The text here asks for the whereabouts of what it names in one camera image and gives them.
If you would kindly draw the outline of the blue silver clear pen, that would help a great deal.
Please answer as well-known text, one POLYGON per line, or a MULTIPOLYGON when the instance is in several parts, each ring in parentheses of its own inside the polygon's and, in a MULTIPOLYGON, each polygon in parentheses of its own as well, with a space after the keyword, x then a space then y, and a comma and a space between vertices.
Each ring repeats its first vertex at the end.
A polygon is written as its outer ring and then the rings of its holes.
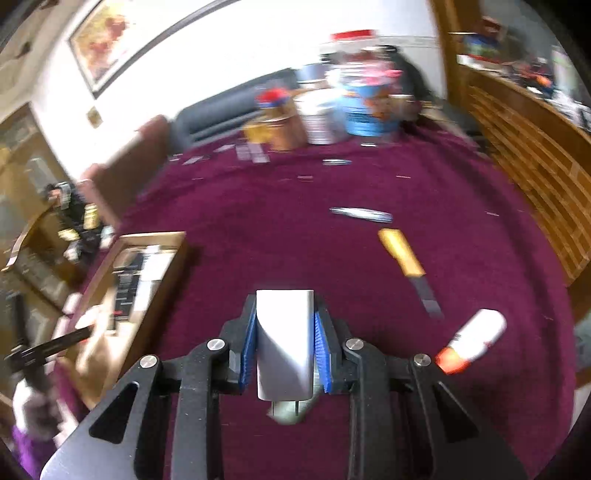
POLYGON ((329 210, 335 215, 370 221, 373 223, 390 224, 393 222, 393 216, 384 211, 359 207, 331 207, 329 210))

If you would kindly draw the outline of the large cartoon label clear jar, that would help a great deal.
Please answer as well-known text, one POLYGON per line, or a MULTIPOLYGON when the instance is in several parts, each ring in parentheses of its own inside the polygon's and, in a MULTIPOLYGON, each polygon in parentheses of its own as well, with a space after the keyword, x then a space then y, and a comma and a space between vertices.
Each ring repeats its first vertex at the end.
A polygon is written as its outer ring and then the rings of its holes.
POLYGON ((327 81, 339 93, 338 107, 349 135, 381 137, 398 130, 400 119, 391 96, 399 93, 401 76, 402 71, 389 60, 332 67, 327 81))

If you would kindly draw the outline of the yellow black pen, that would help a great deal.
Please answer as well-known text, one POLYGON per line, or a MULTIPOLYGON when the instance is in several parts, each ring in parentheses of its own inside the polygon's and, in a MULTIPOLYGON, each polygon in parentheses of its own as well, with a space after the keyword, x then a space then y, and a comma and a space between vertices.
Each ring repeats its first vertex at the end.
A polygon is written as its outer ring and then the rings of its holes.
POLYGON ((426 276, 426 272, 399 229, 383 228, 378 237, 388 253, 398 262, 405 277, 414 286, 426 312, 431 318, 441 319, 443 313, 426 276))

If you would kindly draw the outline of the black bag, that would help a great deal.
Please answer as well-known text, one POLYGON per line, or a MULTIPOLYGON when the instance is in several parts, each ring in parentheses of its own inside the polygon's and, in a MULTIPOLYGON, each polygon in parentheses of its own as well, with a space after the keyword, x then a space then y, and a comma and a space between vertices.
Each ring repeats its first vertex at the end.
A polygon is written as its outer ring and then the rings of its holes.
POLYGON ((380 44, 379 48, 394 63, 394 66, 402 71, 400 80, 402 93, 412 95, 421 104, 424 116, 444 123, 462 137, 473 141, 483 138, 477 121, 470 114, 438 97, 428 86, 423 73, 398 46, 380 44))

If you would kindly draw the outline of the amber honey jar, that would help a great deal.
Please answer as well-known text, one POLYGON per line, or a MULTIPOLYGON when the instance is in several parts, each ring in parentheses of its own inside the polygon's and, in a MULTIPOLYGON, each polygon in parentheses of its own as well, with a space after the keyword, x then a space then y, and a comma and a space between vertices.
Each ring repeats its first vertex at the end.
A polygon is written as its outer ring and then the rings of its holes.
POLYGON ((278 116, 261 115, 253 120, 256 135, 273 151, 286 152, 304 147, 308 143, 304 125, 297 113, 278 116))

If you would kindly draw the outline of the maroon tablecloth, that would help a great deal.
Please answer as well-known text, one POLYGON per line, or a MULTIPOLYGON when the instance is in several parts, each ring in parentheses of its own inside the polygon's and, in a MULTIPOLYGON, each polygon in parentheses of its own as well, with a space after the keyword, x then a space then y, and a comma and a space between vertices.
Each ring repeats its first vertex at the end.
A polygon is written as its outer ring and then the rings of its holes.
POLYGON ((494 425, 529 476, 567 436, 575 388, 565 276, 522 194, 467 141, 423 120, 375 147, 352 139, 168 164, 126 211, 123 234, 182 231, 191 252, 151 335, 163 359, 188 353, 259 289, 311 289, 353 335, 383 352, 437 354, 480 309, 507 328, 455 387, 494 425), (348 159, 325 166, 323 159, 348 159), (390 224, 332 214, 388 212, 390 224), (378 232, 399 229, 443 317, 431 318, 378 232))

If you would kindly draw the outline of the red lid clear jar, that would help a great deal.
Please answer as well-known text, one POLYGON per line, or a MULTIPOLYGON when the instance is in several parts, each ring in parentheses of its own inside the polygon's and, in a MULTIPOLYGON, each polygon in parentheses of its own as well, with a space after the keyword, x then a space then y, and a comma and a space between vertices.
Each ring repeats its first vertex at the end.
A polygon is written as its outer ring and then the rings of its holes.
POLYGON ((360 63, 373 58, 378 42, 373 29, 351 30, 331 35, 331 59, 334 64, 360 63))

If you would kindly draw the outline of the dark grey sofa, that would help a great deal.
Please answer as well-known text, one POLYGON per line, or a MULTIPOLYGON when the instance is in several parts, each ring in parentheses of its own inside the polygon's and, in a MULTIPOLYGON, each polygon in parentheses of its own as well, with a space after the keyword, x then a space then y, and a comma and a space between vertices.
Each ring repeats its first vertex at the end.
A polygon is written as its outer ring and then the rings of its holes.
POLYGON ((294 69, 254 78, 183 108, 170 122, 169 154, 180 154, 242 127, 259 113, 256 96, 267 86, 297 88, 294 69))

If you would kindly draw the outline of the white glue bottle orange cap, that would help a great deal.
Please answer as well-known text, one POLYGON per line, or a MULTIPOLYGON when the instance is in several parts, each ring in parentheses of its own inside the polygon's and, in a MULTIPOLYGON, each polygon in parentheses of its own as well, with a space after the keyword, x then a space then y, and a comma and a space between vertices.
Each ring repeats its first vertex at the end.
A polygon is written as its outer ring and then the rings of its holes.
POLYGON ((499 311, 480 309, 438 353, 435 363, 448 375, 461 373, 485 355, 506 328, 506 318, 499 311))

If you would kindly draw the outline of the framed wall painting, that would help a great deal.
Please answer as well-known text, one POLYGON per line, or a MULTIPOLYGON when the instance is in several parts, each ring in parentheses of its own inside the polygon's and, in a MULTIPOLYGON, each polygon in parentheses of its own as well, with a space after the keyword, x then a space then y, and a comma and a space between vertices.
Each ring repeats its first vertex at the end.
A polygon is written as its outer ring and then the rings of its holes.
POLYGON ((98 1, 68 39, 94 98, 172 34, 228 6, 228 1, 98 1))

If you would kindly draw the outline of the metal tweezers tools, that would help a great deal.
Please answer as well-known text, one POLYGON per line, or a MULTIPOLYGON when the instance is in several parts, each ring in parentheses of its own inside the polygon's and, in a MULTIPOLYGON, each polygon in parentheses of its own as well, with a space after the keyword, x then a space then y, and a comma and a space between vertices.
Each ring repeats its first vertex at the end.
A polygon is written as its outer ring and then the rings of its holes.
POLYGON ((239 162, 252 162, 255 164, 270 163, 270 156, 263 149, 262 144, 242 142, 242 143, 226 143, 218 146, 211 152, 205 153, 183 153, 175 154, 168 158, 169 162, 178 162, 181 165, 192 165, 206 160, 212 160, 220 155, 232 155, 235 160, 239 162))

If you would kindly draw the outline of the brown chair back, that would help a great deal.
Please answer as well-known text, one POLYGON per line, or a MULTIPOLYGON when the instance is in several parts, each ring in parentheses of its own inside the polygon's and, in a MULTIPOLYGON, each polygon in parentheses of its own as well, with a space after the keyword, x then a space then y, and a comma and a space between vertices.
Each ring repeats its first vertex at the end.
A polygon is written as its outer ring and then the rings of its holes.
POLYGON ((157 115, 106 162, 84 171, 77 188, 100 219, 119 228, 126 211, 167 161, 169 121, 157 115))

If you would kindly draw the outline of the white rectangular power bank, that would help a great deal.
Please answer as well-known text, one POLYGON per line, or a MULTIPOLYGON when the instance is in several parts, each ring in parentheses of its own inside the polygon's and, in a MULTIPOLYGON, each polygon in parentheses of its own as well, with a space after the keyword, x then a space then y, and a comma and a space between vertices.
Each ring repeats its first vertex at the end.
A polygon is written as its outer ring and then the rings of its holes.
POLYGON ((314 386, 314 292, 256 292, 257 397, 304 401, 314 386))

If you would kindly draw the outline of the white label jar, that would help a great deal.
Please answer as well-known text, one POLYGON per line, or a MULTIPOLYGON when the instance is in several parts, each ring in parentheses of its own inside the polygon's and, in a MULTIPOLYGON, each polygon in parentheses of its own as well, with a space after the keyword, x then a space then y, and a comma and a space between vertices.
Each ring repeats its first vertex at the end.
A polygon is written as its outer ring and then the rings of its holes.
POLYGON ((339 100, 339 92, 329 88, 304 91, 294 97, 294 105, 304 125, 308 143, 332 145, 348 136, 339 110, 339 100))

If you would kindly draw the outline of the red blue lid jar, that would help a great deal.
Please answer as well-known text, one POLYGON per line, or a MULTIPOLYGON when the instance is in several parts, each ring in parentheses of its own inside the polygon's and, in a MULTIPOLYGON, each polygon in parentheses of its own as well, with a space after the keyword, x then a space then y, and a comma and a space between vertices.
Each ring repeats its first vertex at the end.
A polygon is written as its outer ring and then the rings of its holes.
POLYGON ((259 109, 273 110, 284 109, 290 102, 290 92, 281 87, 263 90, 256 96, 256 104, 259 109))

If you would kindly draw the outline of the cardboard box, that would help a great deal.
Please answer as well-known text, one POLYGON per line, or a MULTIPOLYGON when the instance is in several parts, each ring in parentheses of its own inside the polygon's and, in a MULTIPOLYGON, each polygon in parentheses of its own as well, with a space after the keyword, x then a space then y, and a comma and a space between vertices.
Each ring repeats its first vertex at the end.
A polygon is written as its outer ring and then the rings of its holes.
POLYGON ((87 408, 143 355, 187 251, 181 231, 123 235, 110 248, 74 317, 92 333, 57 360, 87 408))

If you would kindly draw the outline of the wooden brick pattern counter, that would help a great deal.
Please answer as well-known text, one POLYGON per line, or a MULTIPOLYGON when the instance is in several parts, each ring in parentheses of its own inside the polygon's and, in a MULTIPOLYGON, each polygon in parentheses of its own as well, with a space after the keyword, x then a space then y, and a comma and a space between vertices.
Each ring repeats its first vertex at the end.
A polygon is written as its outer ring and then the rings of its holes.
POLYGON ((459 33, 475 1, 431 4, 443 50, 447 97, 470 113, 490 156, 534 206, 570 289, 590 278, 590 136, 514 83, 459 64, 459 33))

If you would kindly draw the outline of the person in background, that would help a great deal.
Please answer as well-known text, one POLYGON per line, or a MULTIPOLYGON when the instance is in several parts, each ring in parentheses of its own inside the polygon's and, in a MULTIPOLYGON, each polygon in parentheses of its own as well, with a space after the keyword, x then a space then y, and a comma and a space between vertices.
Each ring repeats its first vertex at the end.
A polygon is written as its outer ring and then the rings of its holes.
POLYGON ((62 229, 77 234, 77 261, 85 267, 91 266, 99 251, 110 244, 113 229, 101 220, 96 205, 88 203, 71 182, 47 184, 43 198, 52 205, 62 229))

